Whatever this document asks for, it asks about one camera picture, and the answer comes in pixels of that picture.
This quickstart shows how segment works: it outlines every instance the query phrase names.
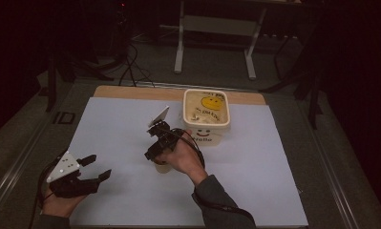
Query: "cable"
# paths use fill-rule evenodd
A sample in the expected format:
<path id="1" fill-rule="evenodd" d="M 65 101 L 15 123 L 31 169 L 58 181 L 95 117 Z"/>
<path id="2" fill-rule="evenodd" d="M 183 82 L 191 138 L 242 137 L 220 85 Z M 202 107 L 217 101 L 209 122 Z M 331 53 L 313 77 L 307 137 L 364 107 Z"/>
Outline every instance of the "cable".
<path id="1" fill-rule="evenodd" d="M 41 171 L 41 174 L 38 177 L 37 191 L 36 191 L 36 194 L 35 194 L 34 204 L 32 206 L 32 216 L 30 218 L 30 224 L 29 224 L 29 227 L 28 227 L 30 229 L 32 228 L 32 224 L 33 224 L 33 221 L 34 221 L 36 206 L 38 205 L 42 209 L 42 207 L 44 205 L 44 200 L 49 198 L 53 194 L 53 192 L 52 192 L 48 196 L 44 197 L 44 195 L 42 194 L 42 190 L 41 190 L 42 184 L 44 183 L 44 180 L 45 180 L 46 176 L 48 175 L 49 171 L 51 169 L 53 169 L 53 167 L 56 166 L 56 164 L 59 162 L 59 160 L 62 158 L 62 156 L 67 151 L 68 150 L 63 151 L 60 155 L 58 155 L 56 157 L 55 160 L 53 160 L 51 163 L 49 163 L 47 166 L 45 166 L 44 169 Z"/>
<path id="2" fill-rule="evenodd" d="M 170 35 L 170 34 L 173 34 L 173 33 L 178 32 L 178 31 L 179 31 L 179 29 L 174 28 L 173 30 L 168 31 L 168 32 L 165 33 L 165 34 L 160 35 L 157 39 L 161 39 L 161 38 L 163 38 L 163 37 L 166 37 L 166 36 L 168 36 L 168 35 Z M 154 39 L 149 38 L 149 37 L 147 37 L 146 35 L 147 35 L 147 33 L 143 32 L 143 33 L 140 33 L 140 34 L 138 34 L 138 35 L 134 35 L 133 37 L 131 37 L 131 40 L 132 40 L 132 41 L 135 41 L 135 42 L 138 42 L 138 43 L 151 43 L 151 42 L 154 41 Z"/>
<path id="3" fill-rule="evenodd" d="M 135 67 L 137 67 L 137 69 L 139 70 L 139 72 L 144 76 L 143 78 L 137 80 L 136 82 L 138 83 L 139 81 L 142 81 L 142 80 L 146 79 L 146 80 L 148 80 L 148 81 L 152 84 L 152 86 L 155 88 L 154 81 L 152 81 L 151 78 L 150 78 L 151 73 L 150 73 L 148 70 L 146 70 L 146 69 L 142 69 L 142 68 L 137 64 L 137 62 L 134 62 L 134 64 L 135 64 Z"/>
<path id="4" fill-rule="evenodd" d="M 194 194 L 195 194 L 194 197 L 195 197 L 196 201 L 200 205 L 207 207 L 207 208 L 213 208 L 216 210 L 220 210 L 223 212 L 241 214 L 241 215 L 247 217 L 253 223 L 253 225 L 256 225 L 255 219 L 253 218 L 252 214 L 250 214 L 248 211 L 246 211 L 242 208 L 239 208 L 239 207 L 232 207 L 232 206 L 228 206 L 228 205 L 223 205 L 223 204 L 219 204 L 219 203 L 213 203 L 213 202 L 205 201 L 204 199 L 199 197 L 199 195 L 196 192 L 196 188 L 194 190 Z"/>
<path id="5" fill-rule="evenodd" d="M 204 156 L 202 155 L 202 152 L 201 152 L 201 150 L 199 148 L 199 145 L 197 144 L 197 142 L 193 139 L 193 137 L 191 135 L 189 135 L 187 132 L 185 132 L 183 129 L 180 129 L 180 128 L 174 128 L 171 131 L 166 131 L 166 130 L 163 130 L 161 128 L 158 128 L 158 130 L 163 131 L 163 132 L 165 132 L 167 134 L 173 135 L 173 136 L 183 140 L 185 143 L 187 143 L 187 145 L 189 145 L 196 152 L 196 154 L 199 157 L 199 160 L 201 162 L 202 168 L 205 169 Z M 188 141 L 186 138 L 182 137 L 181 135 L 177 135 L 173 131 L 181 131 L 182 133 L 186 133 L 187 135 L 189 135 L 191 137 L 191 139 L 193 140 L 194 144 L 192 144 L 190 141 Z"/>
<path id="6" fill-rule="evenodd" d="M 88 64 L 93 67 L 94 69 L 96 70 L 99 70 L 99 71 L 105 71 L 105 70 L 110 70 L 112 68 L 121 68 L 123 65 L 124 65 L 124 62 L 123 60 L 125 60 L 126 57 L 124 57 L 123 54 L 118 54 L 117 56 L 115 56 L 114 58 L 114 61 L 110 62 L 110 63 L 106 63 L 106 64 L 103 64 L 103 65 L 94 65 L 90 62 L 88 62 Z"/>
<path id="7" fill-rule="evenodd" d="M 108 73 L 105 73 L 105 74 L 114 73 L 115 71 L 121 69 L 124 65 L 125 65 L 124 63 L 121 63 L 121 64 L 119 64 L 119 66 L 117 68 L 115 68 L 114 70 L 111 70 L 111 71 L 109 71 Z"/>
<path id="8" fill-rule="evenodd" d="M 135 56 L 133 58 L 133 61 L 130 61 L 128 60 L 128 56 L 127 56 L 127 63 L 128 63 L 128 68 L 124 71 L 124 73 L 121 75 L 121 78 L 119 79 L 119 82 L 118 82 L 118 86 L 121 86 L 121 82 L 122 82 L 122 79 L 124 78 L 125 74 L 130 71 L 130 75 L 131 75 L 131 79 L 133 80 L 133 83 L 134 83 L 134 86 L 136 87 L 137 86 L 137 83 L 136 81 L 134 80 L 134 76 L 133 76 L 133 70 L 131 69 L 133 63 L 136 61 L 137 59 L 137 56 L 138 56 L 138 50 L 136 47 L 134 47 L 132 44 L 130 44 L 130 46 L 134 49 L 135 51 Z"/>

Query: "wire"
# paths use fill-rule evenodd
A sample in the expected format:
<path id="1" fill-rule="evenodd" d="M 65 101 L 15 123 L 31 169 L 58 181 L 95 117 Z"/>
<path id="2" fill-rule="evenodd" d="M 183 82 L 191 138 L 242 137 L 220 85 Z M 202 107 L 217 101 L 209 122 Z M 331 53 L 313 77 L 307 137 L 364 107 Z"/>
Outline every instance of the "wire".
<path id="1" fill-rule="evenodd" d="M 185 143 L 187 143 L 187 145 L 189 145 L 197 154 L 197 156 L 199 157 L 200 159 L 200 162 L 201 162 L 201 165 L 202 165 L 202 168 L 205 168 L 205 162 L 204 162 L 204 156 L 202 155 L 201 153 L 201 150 L 199 148 L 199 145 L 197 144 L 197 142 L 193 139 L 193 137 L 188 134 L 187 132 L 185 132 L 183 129 L 180 129 L 180 128 L 174 128 L 172 129 L 171 131 L 166 131 L 166 130 L 163 130 L 161 128 L 158 128 L 158 130 L 160 131 L 163 131 L 167 134 L 170 134 L 170 135 L 173 135 L 181 140 L 183 140 Z M 188 141 L 186 138 L 182 137 L 181 135 L 177 135 L 176 133 L 174 133 L 173 131 L 181 131 L 183 133 L 186 133 L 187 135 L 189 135 L 191 137 L 191 139 L 193 140 L 193 143 L 191 143 L 190 141 Z"/>
<path id="2" fill-rule="evenodd" d="M 253 225 L 256 225 L 255 219 L 253 218 L 252 214 L 250 214 L 248 211 L 236 206 L 228 206 L 228 205 L 223 205 L 219 203 L 205 201 L 204 199 L 199 197 L 199 195 L 196 192 L 196 188 L 194 190 L 194 194 L 195 194 L 194 197 L 199 205 L 202 205 L 207 208 L 217 209 L 223 212 L 236 213 L 236 214 L 243 215 L 244 217 L 247 217 L 253 223 Z"/>
<path id="3" fill-rule="evenodd" d="M 142 68 L 137 64 L 137 62 L 134 62 L 134 65 L 135 65 L 135 67 L 139 70 L 139 72 L 144 76 L 144 77 L 142 77 L 141 79 L 137 80 L 136 82 L 138 83 L 139 81 L 142 81 L 142 80 L 145 80 L 145 79 L 146 79 L 146 80 L 149 81 L 149 82 L 152 84 L 152 86 L 155 88 L 154 81 L 152 81 L 151 78 L 150 78 L 151 73 L 150 73 L 148 70 L 146 70 L 146 69 L 142 69 Z"/>
<path id="4" fill-rule="evenodd" d="M 44 197 L 44 195 L 42 194 L 41 188 L 42 188 L 42 184 L 44 183 L 45 177 L 48 175 L 49 171 L 51 169 L 53 169 L 53 167 L 55 167 L 55 165 L 59 162 L 59 160 L 62 158 L 62 156 L 67 151 L 68 150 L 65 150 L 61 154 L 59 154 L 55 160 L 53 160 L 51 163 L 49 163 L 47 166 L 45 166 L 44 169 L 41 171 L 41 174 L 38 177 L 37 190 L 36 190 L 36 194 L 35 194 L 34 204 L 32 206 L 32 216 L 30 218 L 30 224 L 29 224 L 28 228 L 32 228 L 32 223 L 34 221 L 34 216 L 35 216 L 35 209 L 36 209 L 37 205 L 42 209 L 45 199 L 49 198 L 53 194 L 53 192 L 52 192 L 51 194 L 49 194 L 46 197 Z"/>
<path id="5" fill-rule="evenodd" d="M 111 71 L 109 71 L 108 73 L 105 73 L 105 74 L 110 74 L 110 73 L 114 73 L 116 72 L 117 70 L 121 69 L 125 64 L 124 63 L 121 63 L 119 64 L 119 66 Z"/>
<path id="6" fill-rule="evenodd" d="M 137 57 L 138 57 L 138 50 L 135 46 L 133 46 L 132 44 L 130 44 L 130 46 L 134 49 L 135 51 L 135 56 L 133 58 L 133 61 L 130 61 L 128 60 L 128 56 L 127 56 L 127 63 L 128 63 L 128 68 L 124 71 L 124 73 L 121 75 L 121 78 L 119 79 L 119 82 L 118 82 L 118 86 L 121 86 L 121 82 L 122 82 L 122 79 L 124 78 L 125 74 L 130 71 L 130 75 L 131 75 L 131 79 L 133 80 L 133 83 L 134 83 L 134 86 L 136 87 L 137 86 L 137 83 L 136 81 L 134 80 L 134 76 L 133 76 L 133 70 L 131 69 L 133 63 L 136 61 Z"/>
<path id="7" fill-rule="evenodd" d="M 165 33 L 165 34 L 160 35 L 160 36 L 158 37 L 158 39 L 161 39 L 161 38 L 166 37 L 166 36 L 168 36 L 168 35 L 170 35 L 170 34 L 173 34 L 173 33 L 177 33 L 178 31 L 179 31 L 179 29 L 174 28 L 173 30 L 168 31 L 168 32 Z M 132 41 L 135 41 L 135 42 L 138 42 L 138 43 L 151 43 L 151 42 L 154 41 L 154 39 L 149 38 L 149 37 L 147 37 L 146 35 L 147 35 L 147 33 L 143 32 L 143 33 L 140 33 L 140 34 L 138 34 L 138 35 L 134 35 L 133 37 L 131 37 L 131 40 L 132 40 Z"/>

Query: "white paper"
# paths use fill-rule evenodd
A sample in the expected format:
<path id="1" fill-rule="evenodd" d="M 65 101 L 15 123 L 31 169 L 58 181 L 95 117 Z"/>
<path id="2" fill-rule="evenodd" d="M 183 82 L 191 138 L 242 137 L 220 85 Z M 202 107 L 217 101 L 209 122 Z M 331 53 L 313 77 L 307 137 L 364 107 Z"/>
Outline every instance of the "white paper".
<path id="1" fill-rule="evenodd" d="M 69 151 L 75 158 L 97 155 L 81 169 L 93 178 L 112 169 L 97 194 L 74 211 L 72 225 L 203 226 L 184 174 L 159 174 L 144 156 L 157 141 L 149 120 L 164 107 L 171 128 L 183 128 L 178 101 L 91 98 Z M 257 226 L 306 226 L 307 218 L 268 106 L 230 105 L 231 129 L 220 145 L 201 147 L 206 171 L 214 174 Z"/>

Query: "human hand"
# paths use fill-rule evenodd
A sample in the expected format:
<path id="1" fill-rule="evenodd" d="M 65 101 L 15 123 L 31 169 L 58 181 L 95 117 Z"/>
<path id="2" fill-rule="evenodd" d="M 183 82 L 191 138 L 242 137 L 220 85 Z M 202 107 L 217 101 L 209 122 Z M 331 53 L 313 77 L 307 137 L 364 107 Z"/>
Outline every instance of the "human hand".
<path id="1" fill-rule="evenodd" d="M 186 132 L 188 134 L 184 133 L 182 137 L 193 142 L 191 131 Z M 173 152 L 167 149 L 156 160 L 166 161 L 177 171 L 187 174 L 196 186 L 208 176 L 195 150 L 182 139 L 178 140 Z"/>
<path id="2" fill-rule="evenodd" d="M 74 208 L 86 197 L 80 196 L 76 198 L 58 198 L 53 191 L 48 188 L 45 194 L 42 213 L 49 216 L 68 218 L 71 216 Z"/>

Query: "sleeve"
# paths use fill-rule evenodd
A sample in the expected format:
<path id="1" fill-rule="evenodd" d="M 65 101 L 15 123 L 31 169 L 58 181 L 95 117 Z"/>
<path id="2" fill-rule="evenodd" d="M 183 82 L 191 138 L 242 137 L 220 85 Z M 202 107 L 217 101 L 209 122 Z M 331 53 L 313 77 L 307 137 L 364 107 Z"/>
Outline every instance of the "sleeve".
<path id="1" fill-rule="evenodd" d="M 69 218 L 41 215 L 34 229 L 70 229 Z"/>
<path id="2" fill-rule="evenodd" d="M 225 192 L 214 175 L 210 175 L 203 180 L 195 189 L 195 193 L 192 197 L 201 208 L 204 224 L 209 229 L 256 228 L 255 223 L 242 214 L 210 208 L 202 205 L 198 201 L 198 199 L 202 199 L 203 201 L 210 203 L 238 207 L 235 201 Z"/>

